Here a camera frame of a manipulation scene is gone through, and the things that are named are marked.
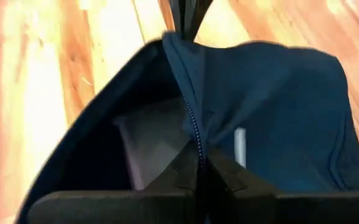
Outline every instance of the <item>dark blue fabric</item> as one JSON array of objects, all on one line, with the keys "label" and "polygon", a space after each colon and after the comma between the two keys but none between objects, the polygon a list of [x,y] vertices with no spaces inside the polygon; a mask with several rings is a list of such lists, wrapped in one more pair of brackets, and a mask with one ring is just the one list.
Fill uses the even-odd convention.
[{"label": "dark blue fabric", "polygon": [[[52,192],[130,189],[111,121],[180,96],[178,87],[203,145],[233,157],[233,132],[246,128],[247,168],[279,189],[359,190],[359,143],[335,57],[262,42],[212,49],[170,33],[141,49],[85,108],[30,189],[17,222],[26,223],[30,206]],[[189,117],[184,128],[194,136]]]},{"label": "dark blue fabric", "polygon": [[[243,127],[247,168],[281,190],[359,190],[359,143],[335,57],[262,42],[212,49],[176,34],[163,45],[208,144],[233,157]],[[193,134],[189,117],[185,129]]]}]

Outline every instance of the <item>wood grain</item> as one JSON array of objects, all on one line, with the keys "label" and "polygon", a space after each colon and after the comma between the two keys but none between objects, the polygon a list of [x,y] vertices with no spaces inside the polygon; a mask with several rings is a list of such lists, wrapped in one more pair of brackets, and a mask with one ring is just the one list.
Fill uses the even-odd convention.
[{"label": "wood grain", "polygon": [[158,0],[0,0],[0,223],[84,107],[167,30]]},{"label": "wood grain", "polygon": [[167,29],[175,30],[174,17],[172,15],[172,10],[169,5],[169,0],[159,0],[159,5]]},{"label": "wood grain", "polygon": [[195,39],[220,48],[249,40],[313,47],[338,57],[359,138],[359,0],[215,0]]}]

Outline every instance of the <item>zipper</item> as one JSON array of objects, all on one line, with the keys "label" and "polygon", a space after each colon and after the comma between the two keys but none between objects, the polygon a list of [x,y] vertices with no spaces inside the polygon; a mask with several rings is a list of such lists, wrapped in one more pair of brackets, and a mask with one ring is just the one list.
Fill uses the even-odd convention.
[{"label": "zipper", "polygon": [[196,119],[195,119],[195,116],[193,114],[192,107],[190,106],[190,103],[189,103],[189,100],[188,100],[188,98],[186,96],[185,91],[183,91],[183,89],[181,89],[181,88],[180,88],[180,91],[182,92],[182,96],[184,97],[186,108],[187,108],[187,111],[189,112],[190,120],[192,122],[193,130],[194,130],[194,133],[195,133],[195,138],[196,138],[196,143],[197,143],[197,150],[198,150],[198,169],[199,169],[199,171],[201,171],[203,173],[203,170],[204,170],[204,167],[205,167],[204,166],[205,165],[205,155],[204,155],[204,151],[203,151],[202,139],[200,137],[199,128],[197,126]]}]

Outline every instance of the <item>zipper teeth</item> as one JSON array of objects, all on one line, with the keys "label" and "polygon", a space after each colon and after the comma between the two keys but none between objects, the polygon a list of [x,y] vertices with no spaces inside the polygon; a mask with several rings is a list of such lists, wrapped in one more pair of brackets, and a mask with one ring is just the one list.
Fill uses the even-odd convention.
[{"label": "zipper teeth", "polygon": [[190,119],[192,120],[192,125],[193,125],[193,129],[194,129],[194,132],[195,132],[195,137],[196,137],[196,142],[197,142],[197,150],[198,150],[198,167],[200,169],[203,169],[203,167],[204,167],[204,153],[203,153],[203,148],[202,148],[202,140],[201,140],[201,137],[200,137],[200,133],[198,131],[196,119],[194,117],[193,110],[190,107],[190,103],[189,103],[189,100],[187,99],[187,96],[186,96],[185,92],[183,90],[180,90],[180,91],[182,92],[182,96],[184,97],[185,104],[186,104],[187,110],[189,111]]}]

